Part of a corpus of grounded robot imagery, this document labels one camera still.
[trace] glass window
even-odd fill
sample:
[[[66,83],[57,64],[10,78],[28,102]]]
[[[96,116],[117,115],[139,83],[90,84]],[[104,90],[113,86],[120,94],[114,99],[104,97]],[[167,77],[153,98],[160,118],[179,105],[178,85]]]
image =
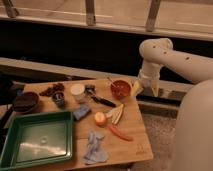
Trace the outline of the glass window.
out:
[[[161,1],[156,28],[213,33],[212,0]]]
[[[85,21],[85,0],[12,0],[21,16]]]
[[[145,26],[151,0],[95,0],[97,23]]]

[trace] black wall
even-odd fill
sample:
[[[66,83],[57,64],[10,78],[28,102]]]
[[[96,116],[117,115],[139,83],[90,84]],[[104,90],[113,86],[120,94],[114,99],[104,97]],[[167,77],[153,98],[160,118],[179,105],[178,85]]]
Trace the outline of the black wall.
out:
[[[0,56],[49,64],[137,75],[138,47],[154,36],[0,21]],[[213,57],[213,43],[171,38],[174,49]],[[187,82],[163,68],[161,79]]]

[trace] dish towel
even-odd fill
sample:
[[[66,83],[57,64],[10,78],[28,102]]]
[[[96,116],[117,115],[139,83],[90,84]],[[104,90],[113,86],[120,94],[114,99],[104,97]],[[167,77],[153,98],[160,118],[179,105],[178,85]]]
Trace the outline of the dish towel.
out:
[[[98,132],[90,132],[88,137],[87,151],[84,155],[85,164],[106,162],[109,158],[106,151],[101,148],[101,140],[104,135]]]

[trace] orange bowl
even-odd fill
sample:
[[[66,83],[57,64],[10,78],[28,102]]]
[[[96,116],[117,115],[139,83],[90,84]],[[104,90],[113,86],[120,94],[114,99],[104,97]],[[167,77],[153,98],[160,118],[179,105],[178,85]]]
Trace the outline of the orange bowl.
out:
[[[131,86],[123,80],[116,80],[110,86],[113,97],[121,100],[130,95]]]
[[[34,92],[26,92],[15,98],[12,107],[15,112],[29,113],[36,108],[38,102],[38,94]]]

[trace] small jar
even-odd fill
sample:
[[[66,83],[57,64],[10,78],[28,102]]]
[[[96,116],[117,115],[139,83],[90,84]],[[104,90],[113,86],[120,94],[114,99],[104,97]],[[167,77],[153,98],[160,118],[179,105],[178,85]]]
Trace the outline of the small jar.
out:
[[[84,84],[73,84],[70,88],[72,96],[76,102],[83,103],[85,97],[85,85]]]
[[[65,106],[65,100],[64,100],[64,93],[61,91],[57,91],[53,94],[52,100],[55,102],[55,104],[62,108]]]

